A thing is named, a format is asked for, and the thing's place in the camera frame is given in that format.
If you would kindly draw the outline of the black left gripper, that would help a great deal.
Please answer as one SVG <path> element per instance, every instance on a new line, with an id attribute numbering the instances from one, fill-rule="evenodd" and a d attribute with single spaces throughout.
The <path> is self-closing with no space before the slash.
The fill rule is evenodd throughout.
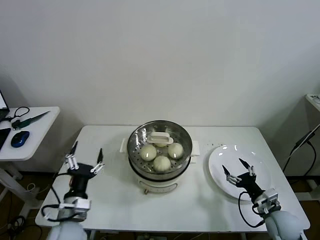
<path id="1" fill-rule="evenodd" d="M 75 152 L 78 141 L 74 143 L 69 153 L 64 156 L 64 162 L 68 164 L 69 169 L 67 174 L 71 176 L 70 192 L 85 193 L 87 190 L 88 181 L 95 177 L 100 170 L 105 166 L 103 163 L 103 149 L 99 150 L 96 166 L 79 163 L 76 160 Z"/>

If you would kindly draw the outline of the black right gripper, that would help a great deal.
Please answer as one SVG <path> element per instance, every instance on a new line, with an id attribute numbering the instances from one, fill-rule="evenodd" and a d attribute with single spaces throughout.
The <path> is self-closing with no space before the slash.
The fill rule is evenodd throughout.
<path id="1" fill-rule="evenodd" d="M 263 194 L 264 190 L 262 190 L 258 184 L 256 183 L 256 173 L 253 165 L 249 165 L 248 162 L 239 158 L 241 164 L 248 170 L 248 172 L 243 173 L 241 175 L 234 176 L 230 174 L 227 168 L 222 165 L 223 172 L 226 176 L 226 180 L 232 184 L 236 185 L 238 188 L 243 188 L 247 191 L 251 200 L 256 200 L 257 197 Z"/>

